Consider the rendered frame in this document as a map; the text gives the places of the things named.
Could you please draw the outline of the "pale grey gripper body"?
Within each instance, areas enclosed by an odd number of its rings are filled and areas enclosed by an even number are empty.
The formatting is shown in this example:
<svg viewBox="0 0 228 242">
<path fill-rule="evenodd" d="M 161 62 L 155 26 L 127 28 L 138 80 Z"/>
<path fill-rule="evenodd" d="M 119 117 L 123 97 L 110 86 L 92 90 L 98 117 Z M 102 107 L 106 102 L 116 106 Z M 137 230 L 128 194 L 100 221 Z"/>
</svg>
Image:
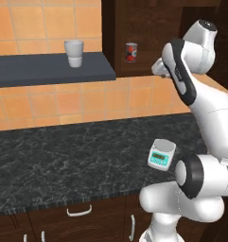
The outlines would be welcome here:
<svg viewBox="0 0 228 242">
<path fill-rule="evenodd" d="M 161 78 L 169 78 L 169 71 L 167 66 L 163 62 L 162 59 L 158 59 L 152 66 L 151 72 L 153 75 L 161 77 Z"/>
</svg>

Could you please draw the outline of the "dark brown cabinet door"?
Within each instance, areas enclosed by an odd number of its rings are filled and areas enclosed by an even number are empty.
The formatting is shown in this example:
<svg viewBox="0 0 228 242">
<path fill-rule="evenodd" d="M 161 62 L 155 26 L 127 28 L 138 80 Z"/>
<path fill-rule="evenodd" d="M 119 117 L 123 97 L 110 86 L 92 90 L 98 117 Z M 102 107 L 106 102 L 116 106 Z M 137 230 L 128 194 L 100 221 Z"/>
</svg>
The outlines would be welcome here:
<svg viewBox="0 0 228 242">
<path fill-rule="evenodd" d="M 218 29 L 215 41 L 216 60 L 208 76 L 228 90 L 228 0 L 220 0 L 218 7 L 184 7 L 180 36 L 183 37 L 198 19 L 208 20 Z"/>
</svg>

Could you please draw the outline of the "white digital scale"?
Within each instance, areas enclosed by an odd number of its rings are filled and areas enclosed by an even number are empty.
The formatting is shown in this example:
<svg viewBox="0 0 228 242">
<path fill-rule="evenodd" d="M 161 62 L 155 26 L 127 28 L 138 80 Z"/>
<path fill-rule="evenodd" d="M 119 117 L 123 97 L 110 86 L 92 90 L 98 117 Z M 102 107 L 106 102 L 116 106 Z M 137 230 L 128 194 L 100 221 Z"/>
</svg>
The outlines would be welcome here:
<svg viewBox="0 0 228 242">
<path fill-rule="evenodd" d="M 155 139 L 149 151 L 148 166 L 168 171 L 176 150 L 176 145 L 166 139 Z"/>
</svg>

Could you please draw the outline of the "red can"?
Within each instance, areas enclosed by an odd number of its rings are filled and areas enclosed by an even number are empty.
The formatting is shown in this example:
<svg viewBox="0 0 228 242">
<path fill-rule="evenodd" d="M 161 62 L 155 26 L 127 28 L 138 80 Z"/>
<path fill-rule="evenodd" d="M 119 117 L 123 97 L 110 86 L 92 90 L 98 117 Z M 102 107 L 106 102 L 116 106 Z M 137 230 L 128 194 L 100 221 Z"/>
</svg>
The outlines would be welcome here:
<svg viewBox="0 0 228 242">
<path fill-rule="evenodd" d="M 137 55 L 137 44 L 136 43 L 126 43 L 125 61 L 136 62 L 136 55 Z"/>
</svg>

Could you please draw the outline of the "white grey cup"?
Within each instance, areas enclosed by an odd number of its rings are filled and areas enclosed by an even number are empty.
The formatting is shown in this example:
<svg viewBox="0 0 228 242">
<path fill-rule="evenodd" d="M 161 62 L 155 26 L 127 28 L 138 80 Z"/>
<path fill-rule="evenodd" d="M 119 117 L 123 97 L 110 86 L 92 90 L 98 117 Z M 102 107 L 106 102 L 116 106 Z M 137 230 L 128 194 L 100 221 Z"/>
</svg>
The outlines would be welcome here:
<svg viewBox="0 0 228 242">
<path fill-rule="evenodd" d="M 69 40 L 64 42 L 65 53 L 68 58 L 69 65 L 79 68 L 82 65 L 83 41 Z"/>
</svg>

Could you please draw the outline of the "dark brown cupboard door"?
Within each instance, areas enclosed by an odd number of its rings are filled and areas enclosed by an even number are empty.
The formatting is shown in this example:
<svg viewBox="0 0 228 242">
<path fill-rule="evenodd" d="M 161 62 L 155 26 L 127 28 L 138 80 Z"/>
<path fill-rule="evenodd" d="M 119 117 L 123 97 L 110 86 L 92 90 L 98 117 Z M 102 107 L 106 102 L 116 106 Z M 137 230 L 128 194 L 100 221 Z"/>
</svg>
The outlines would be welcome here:
<svg viewBox="0 0 228 242">
<path fill-rule="evenodd" d="M 147 213 L 143 210 L 138 195 L 126 197 L 123 242 L 131 242 L 129 239 L 132 226 L 131 215 L 135 217 L 135 234 L 132 242 L 139 242 L 140 236 L 151 223 L 152 213 Z"/>
</svg>

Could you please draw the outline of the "dark brown drawer front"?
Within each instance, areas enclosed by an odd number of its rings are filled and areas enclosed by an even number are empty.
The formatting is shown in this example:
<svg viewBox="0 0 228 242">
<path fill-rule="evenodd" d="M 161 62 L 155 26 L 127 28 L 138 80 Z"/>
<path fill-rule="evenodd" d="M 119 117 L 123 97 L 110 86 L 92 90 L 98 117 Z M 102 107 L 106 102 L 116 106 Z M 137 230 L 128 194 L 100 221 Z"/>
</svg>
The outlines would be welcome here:
<svg viewBox="0 0 228 242">
<path fill-rule="evenodd" d="M 0 216 L 0 242 L 36 242 L 27 214 Z"/>
<path fill-rule="evenodd" d="M 92 205 L 92 213 L 70 217 L 66 213 L 83 212 Z M 42 242 L 122 242 L 124 230 L 125 199 L 114 198 L 71 204 L 28 213 L 36 234 Z"/>
</svg>

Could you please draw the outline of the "dark brown wall cabinet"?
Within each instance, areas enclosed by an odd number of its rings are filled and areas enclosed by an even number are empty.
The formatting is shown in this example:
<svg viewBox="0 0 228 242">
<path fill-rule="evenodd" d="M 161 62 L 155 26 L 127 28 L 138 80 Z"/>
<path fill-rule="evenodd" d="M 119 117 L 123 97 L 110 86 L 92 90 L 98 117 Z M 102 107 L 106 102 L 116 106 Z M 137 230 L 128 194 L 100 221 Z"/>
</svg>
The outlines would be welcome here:
<svg viewBox="0 0 228 242">
<path fill-rule="evenodd" d="M 102 51 L 119 78 L 148 76 L 166 42 L 180 36 L 184 7 L 218 7 L 220 0 L 101 0 Z M 137 44 L 136 62 L 125 61 Z"/>
</svg>

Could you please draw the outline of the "dark grey wall shelf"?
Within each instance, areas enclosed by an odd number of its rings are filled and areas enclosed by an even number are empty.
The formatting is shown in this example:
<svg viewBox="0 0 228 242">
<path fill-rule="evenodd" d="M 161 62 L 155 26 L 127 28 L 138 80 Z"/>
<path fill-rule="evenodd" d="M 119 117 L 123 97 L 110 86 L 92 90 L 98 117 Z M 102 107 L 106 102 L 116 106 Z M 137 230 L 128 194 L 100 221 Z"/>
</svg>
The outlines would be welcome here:
<svg viewBox="0 0 228 242">
<path fill-rule="evenodd" d="M 115 72 L 102 52 L 84 53 L 79 68 L 64 53 L 0 56 L 0 88 L 105 80 L 115 80 Z"/>
</svg>

